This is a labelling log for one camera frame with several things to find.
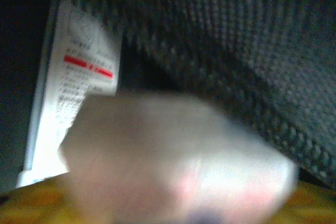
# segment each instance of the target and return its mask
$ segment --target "dark background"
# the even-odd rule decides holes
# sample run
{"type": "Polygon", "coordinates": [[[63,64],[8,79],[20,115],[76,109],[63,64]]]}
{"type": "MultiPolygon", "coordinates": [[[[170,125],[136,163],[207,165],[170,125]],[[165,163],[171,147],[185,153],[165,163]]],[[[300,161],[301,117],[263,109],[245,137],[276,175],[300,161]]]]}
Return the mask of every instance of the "dark background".
{"type": "MultiPolygon", "coordinates": [[[[0,0],[0,193],[14,189],[23,170],[49,5],[50,0],[0,0]]],[[[119,85],[119,90],[179,90],[125,42],[119,85]]],[[[300,178],[321,185],[302,170],[300,178]]]]}

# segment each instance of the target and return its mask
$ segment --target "white label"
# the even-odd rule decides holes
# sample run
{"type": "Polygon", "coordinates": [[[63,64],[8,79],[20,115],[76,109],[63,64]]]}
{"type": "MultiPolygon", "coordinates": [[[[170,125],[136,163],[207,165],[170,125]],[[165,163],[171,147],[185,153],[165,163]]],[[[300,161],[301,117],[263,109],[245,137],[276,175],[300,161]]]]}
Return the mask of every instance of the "white label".
{"type": "Polygon", "coordinates": [[[67,171],[59,145],[87,92],[115,94],[121,41],[121,35],[107,30],[99,19],[60,3],[33,168],[19,186],[67,171]]]}

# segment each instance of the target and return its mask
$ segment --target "skin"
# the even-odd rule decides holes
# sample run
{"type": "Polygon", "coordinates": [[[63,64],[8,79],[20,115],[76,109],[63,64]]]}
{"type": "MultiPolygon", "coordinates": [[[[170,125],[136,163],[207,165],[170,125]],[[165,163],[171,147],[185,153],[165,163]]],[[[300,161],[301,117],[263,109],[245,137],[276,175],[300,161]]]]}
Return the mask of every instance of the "skin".
{"type": "Polygon", "coordinates": [[[215,105],[90,95],[61,145],[69,194],[94,223],[261,223],[296,167],[215,105]]]}

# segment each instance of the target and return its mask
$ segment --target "red stripe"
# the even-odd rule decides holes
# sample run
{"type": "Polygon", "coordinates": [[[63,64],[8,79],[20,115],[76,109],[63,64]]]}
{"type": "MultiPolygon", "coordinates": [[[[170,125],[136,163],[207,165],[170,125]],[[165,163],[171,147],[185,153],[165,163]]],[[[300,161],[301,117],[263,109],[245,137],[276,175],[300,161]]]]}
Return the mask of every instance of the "red stripe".
{"type": "Polygon", "coordinates": [[[86,68],[86,69],[94,71],[96,73],[102,74],[103,76],[106,76],[108,78],[113,77],[113,73],[110,72],[109,70],[100,68],[100,67],[95,66],[95,65],[92,65],[87,61],[77,59],[77,58],[75,58],[73,56],[70,56],[70,55],[65,55],[64,56],[64,61],[68,62],[68,63],[71,63],[71,64],[74,64],[74,65],[77,65],[77,66],[80,66],[80,67],[83,67],[83,68],[86,68]]]}

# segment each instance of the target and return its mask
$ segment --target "yellow patterned surface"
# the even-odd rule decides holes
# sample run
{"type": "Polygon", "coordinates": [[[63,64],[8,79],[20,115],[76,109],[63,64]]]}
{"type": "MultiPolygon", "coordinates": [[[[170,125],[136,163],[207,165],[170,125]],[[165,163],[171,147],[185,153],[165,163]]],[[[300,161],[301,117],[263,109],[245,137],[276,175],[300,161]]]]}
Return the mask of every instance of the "yellow patterned surface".
{"type": "MultiPolygon", "coordinates": [[[[55,179],[0,196],[1,224],[85,223],[64,198],[55,179]]],[[[286,205],[267,224],[336,224],[336,193],[300,183],[286,205]]]]}

